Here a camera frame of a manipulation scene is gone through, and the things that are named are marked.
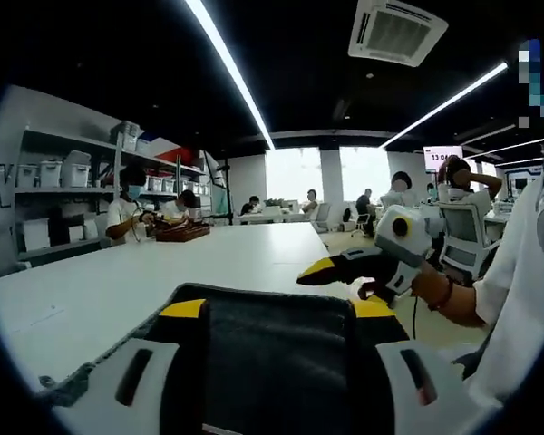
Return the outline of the person's right hand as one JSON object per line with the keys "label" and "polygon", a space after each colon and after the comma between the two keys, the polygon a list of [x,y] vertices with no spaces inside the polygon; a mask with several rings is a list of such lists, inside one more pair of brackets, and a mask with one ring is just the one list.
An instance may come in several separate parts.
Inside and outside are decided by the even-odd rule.
{"label": "person's right hand", "polygon": [[[409,290],[411,295],[422,298],[431,311],[441,311],[452,297],[453,283],[428,262],[423,262],[416,277],[410,283]],[[362,300],[377,296],[389,305],[396,298],[393,290],[375,279],[363,283],[357,294]]]}

